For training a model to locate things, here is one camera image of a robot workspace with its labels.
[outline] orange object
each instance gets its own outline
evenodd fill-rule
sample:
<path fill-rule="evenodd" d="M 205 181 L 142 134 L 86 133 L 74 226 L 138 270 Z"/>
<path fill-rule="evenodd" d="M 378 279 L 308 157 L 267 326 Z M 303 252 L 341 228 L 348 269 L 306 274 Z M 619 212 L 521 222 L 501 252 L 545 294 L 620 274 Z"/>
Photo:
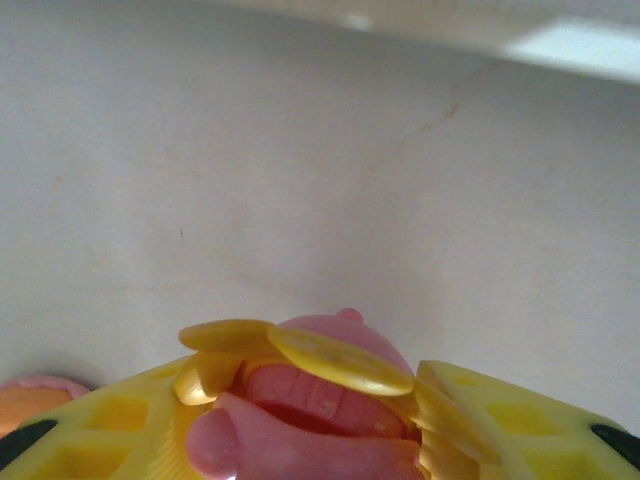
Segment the orange object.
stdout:
<path fill-rule="evenodd" d="M 48 375 L 23 377 L 0 386 L 0 438 L 39 413 L 70 402 L 88 390 Z"/>

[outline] white surface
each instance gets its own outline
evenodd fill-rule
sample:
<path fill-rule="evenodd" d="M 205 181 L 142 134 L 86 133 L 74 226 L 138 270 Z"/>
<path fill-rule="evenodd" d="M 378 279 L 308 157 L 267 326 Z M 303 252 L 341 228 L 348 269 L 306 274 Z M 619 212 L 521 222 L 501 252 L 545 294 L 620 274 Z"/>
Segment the white surface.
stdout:
<path fill-rule="evenodd" d="M 350 305 L 413 365 L 640 430 L 640 90 L 209 4 L 52 3 L 0 15 L 0 379 L 111 382 L 191 323 Z"/>
<path fill-rule="evenodd" d="M 611 18 L 592 0 L 574 0 L 573 8 L 558 0 L 208 1 L 640 85 L 640 3 L 617 2 L 637 18 L 616 21 L 616 2 L 600 2 Z M 581 18 L 589 8 L 594 18 Z"/>

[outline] yellow plastic toy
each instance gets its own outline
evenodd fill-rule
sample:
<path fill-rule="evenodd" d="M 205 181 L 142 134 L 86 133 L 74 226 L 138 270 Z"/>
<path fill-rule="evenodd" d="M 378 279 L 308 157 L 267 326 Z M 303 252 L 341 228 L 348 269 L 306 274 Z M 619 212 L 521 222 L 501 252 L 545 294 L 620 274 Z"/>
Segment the yellow plastic toy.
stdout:
<path fill-rule="evenodd" d="M 640 480 L 619 425 L 442 362 L 413 375 L 351 309 L 180 340 L 194 355 L 1 439 L 0 480 Z"/>

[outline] yellow disc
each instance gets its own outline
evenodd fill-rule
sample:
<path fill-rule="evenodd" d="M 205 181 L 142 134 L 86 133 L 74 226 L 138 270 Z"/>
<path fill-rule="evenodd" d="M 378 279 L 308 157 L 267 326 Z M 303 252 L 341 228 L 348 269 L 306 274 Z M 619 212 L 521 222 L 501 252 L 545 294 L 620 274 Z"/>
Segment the yellow disc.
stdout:
<path fill-rule="evenodd" d="M 275 327 L 269 341 L 301 370 L 362 393 L 399 396 L 413 377 L 386 360 L 348 343 L 296 328 Z"/>
<path fill-rule="evenodd" d="M 235 355 L 198 352 L 177 373 L 173 391 L 184 405 L 211 403 L 233 385 L 241 363 Z"/>
<path fill-rule="evenodd" d="M 418 468 L 420 469 L 420 473 L 424 477 L 424 480 L 431 480 L 433 478 L 431 477 L 431 472 L 424 468 L 422 465 L 418 465 Z"/>
<path fill-rule="evenodd" d="M 420 464 L 438 480 L 478 480 L 480 466 L 444 438 L 423 432 Z"/>
<path fill-rule="evenodd" d="M 273 355 L 276 350 L 267 340 L 273 324 L 262 320 L 220 320 L 187 327 L 180 342 L 192 350 L 229 353 L 246 359 Z"/>
<path fill-rule="evenodd" d="M 418 411 L 410 418 L 420 428 L 442 436 L 473 460 L 498 461 L 499 455 L 491 441 L 446 395 L 419 380 L 415 382 L 414 395 Z"/>

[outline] pink toy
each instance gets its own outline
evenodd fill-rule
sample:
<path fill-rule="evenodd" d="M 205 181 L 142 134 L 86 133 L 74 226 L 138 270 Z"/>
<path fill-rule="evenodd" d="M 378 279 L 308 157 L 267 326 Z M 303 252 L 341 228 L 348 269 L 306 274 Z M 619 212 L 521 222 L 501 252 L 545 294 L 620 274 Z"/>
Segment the pink toy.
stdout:
<path fill-rule="evenodd" d="M 283 323 L 350 343 L 412 374 L 400 353 L 344 309 Z M 192 466 L 210 480 L 422 480 L 419 438 L 377 400 L 294 366 L 249 374 L 245 394 L 221 393 L 187 437 Z"/>

